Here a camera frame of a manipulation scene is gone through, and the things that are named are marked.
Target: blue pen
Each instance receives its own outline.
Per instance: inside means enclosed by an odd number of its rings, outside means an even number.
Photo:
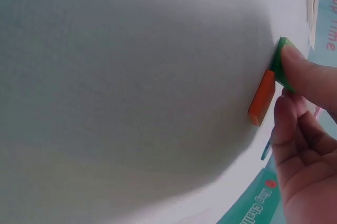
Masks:
[[[270,139],[269,139],[267,145],[265,146],[265,148],[263,150],[262,156],[261,156],[262,161],[267,157],[267,155],[269,153],[269,150],[270,150],[270,147],[271,147],[271,144],[270,144]]]

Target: eraser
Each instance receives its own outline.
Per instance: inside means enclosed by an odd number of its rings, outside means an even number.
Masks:
[[[248,110],[252,123],[261,126],[275,93],[275,73],[266,70],[253,102]]]
[[[282,67],[282,62],[281,62],[281,52],[285,44],[294,46],[294,44],[291,43],[291,41],[288,38],[281,37],[279,40],[279,44],[277,45],[277,49],[274,54],[274,59],[270,67],[270,70],[275,73],[275,80],[278,83],[280,83],[283,87],[290,90],[291,92],[294,92],[294,90],[291,88],[289,82],[287,81],[285,77],[284,70]]]

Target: orange eraser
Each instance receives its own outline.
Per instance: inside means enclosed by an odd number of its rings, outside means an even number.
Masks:
[[[273,99],[274,93],[275,74],[273,71],[266,70],[253,102],[248,110],[249,118],[254,125],[261,126],[270,102]]]

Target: fingernail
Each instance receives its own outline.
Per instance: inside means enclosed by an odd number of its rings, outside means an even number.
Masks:
[[[282,56],[294,61],[304,59],[303,54],[296,47],[288,44],[283,46]]]

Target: red circle logo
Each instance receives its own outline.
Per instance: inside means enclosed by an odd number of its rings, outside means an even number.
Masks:
[[[271,189],[277,187],[277,182],[275,180],[266,180],[265,185]]]

